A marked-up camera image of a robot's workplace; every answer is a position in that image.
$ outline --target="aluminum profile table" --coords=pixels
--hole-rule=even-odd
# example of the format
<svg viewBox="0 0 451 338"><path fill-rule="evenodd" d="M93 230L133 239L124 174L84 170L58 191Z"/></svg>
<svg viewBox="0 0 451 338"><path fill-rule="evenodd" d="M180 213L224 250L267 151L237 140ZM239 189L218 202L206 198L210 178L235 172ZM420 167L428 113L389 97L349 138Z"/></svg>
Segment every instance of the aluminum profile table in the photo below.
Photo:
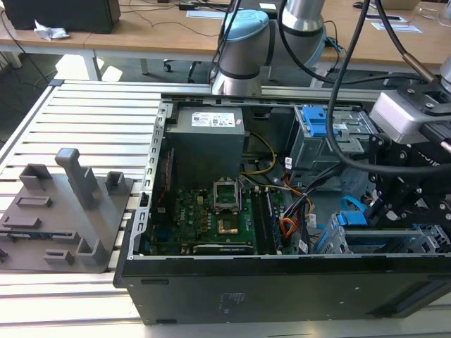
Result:
<svg viewBox="0 0 451 338"><path fill-rule="evenodd" d="M112 285L127 219L137 205L152 126L162 92L206 94L201 84L66 81L48 87L0 150L0 214L22 183L28 163L51 173L62 146L77 147L97 175L121 170L135 183L106 273L0 272L0 337L451 337L451 296L405 319L298 323L158 325L146 327L125 289ZM264 94L323 97L327 89L264 87ZM376 99L370 91L341 97Z"/></svg>

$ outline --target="motherboard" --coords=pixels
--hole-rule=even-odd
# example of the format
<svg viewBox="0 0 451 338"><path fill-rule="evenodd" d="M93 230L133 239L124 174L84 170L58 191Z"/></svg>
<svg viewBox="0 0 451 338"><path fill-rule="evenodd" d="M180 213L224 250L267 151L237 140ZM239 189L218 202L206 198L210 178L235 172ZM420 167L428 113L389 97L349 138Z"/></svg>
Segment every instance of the motherboard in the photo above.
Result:
<svg viewBox="0 0 451 338"><path fill-rule="evenodd" d="M231 187L179 189L171 220L148 228L146 251L158 256L276 254L278 216L285 208L280 191L243 185L236 194Z"/></svg>

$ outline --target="office chair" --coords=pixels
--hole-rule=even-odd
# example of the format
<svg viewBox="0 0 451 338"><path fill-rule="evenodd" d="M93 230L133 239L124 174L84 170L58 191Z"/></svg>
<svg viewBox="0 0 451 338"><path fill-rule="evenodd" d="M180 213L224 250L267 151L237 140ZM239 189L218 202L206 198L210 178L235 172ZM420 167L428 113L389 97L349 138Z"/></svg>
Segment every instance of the office chair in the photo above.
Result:
<svg viewBox="0 0 451 338"><path fill-rule="evenodd" d="M175 60L168 60L168 59L163 60L163 69L165 72L169 72L169 73L171 72L172 67L171 67L170 63L173 61L175 61ZM192 79L192 74L194 73L194 69L196 69L196 65L199 65L201 63L202 63L201 61L193 61L191 63L190 71L188 72L188 78L187 78L188 83L194 83L194 80Z"/></svg>

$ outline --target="sticker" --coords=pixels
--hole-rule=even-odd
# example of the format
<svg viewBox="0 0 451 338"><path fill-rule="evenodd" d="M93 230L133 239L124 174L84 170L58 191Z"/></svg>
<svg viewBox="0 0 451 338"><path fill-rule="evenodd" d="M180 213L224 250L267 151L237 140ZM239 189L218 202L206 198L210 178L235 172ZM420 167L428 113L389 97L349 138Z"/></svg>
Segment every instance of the sticker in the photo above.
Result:
<svg viewBox="0 0 451 338"><path fill-rule="evenodd" d="M346 124L344 123L334 123L333 129L345 129L347 130Z"/></svg>
<svg viewBox="0 0 451 338"><path fill-rule="evenodd" d="M234 127L234 113L204 113L192 114L191 126L193 127Z"/></svg>
<svg viewBox="0 0 451 338"><path fill-rule="evenodd" d="M309 247L302 239L299 240L299 249L301 249L304 254L307 254L309 251Z"/></svg>
<svg viewBox="0 0 451 338"><path fill-rule="evenodd" d="M307 220L307 225L309 227L316 227L316 215L314 213L311 213L309 215L309 219Z"/></svg>
<svg viewBox="0 0 451 338"><path fill-rule="evenodd" d="M277 9L275 4L263 4L260 3L261 9Z"/></svg>
<svg viewBox="0 0 451 338"><path fill-rule="evenodd" d="M291 157L285 157L285 168L291 170L293 159Z"/></svg>
<svg viewBox="0 0 451 338"><path fill-rule="evenodd" d="M219 296L218 313L221 315L231 315L235 309L242 308L240 306L246 299L244 292L237 292L234 294L221 294Z"/></svg>

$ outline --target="workbench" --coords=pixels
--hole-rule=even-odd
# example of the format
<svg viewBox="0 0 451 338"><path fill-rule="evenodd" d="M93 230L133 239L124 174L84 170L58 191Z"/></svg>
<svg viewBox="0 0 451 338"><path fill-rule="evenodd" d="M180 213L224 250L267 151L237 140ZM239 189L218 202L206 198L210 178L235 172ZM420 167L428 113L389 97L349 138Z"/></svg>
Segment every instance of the workbench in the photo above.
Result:
<svg viewBox="0 0 451 338"><path fill-rule="evenodd" d="M28 163L44 163L50 173L62 172L54 162L62 146L78 148L80 164L92 166L94 174L120 170L135 183L105 273L0 271L0 337L449 337L451 296L401 320L142 324L126 289L115 289L112 281L126 222L137 207L157 107L161 93L208 92L205 84L65 81L47 87L0 150L0 216L20 190L19 174ZM330 90L263 87L263 95L321 99L329 97ZM377 96L376 91L340 92L341 99Z"/></svg>
<svg viewBox="0 0 451 338"><path fill-rule="evenodd" d="M333 20L338 27L338 41L346 49L349 46L360 10L352 7L354 0L326 0L322 15L324 20ZM147 59L171 59L186 61L211 61L216 45L221 20L187 18L185 11L174 6L178 1L163 7L141 7L149 4L143 0L120 0L121 19L109 35L87 32L69 32L67 39L48 42L39 38L33 31L15 31L7 22L7 27L27 53L31 54L77 54L81 55L87 66L90 80L100 80L101 74L96 59L99 57L138 58L142 72L147 73ZM422 3L426 8L444 8L445 4ZM412 11L387 11L411 20ZM451 55L451 28L440 25L437 20L417 16L413 25L423 31L422 34L398 33L407 50L425 63L434 72ZM335 33L330 23L328 34ZM0 51L21 52L16 43L0 25ZM9 54L13 65L20 61ZM336 54L332 48L326 48L317 65L322 75L335 63ZM367 20L359 43L354 51L349 69L385 72L409 72L401 56L388 38L387 32L378 31Z"/></svg>

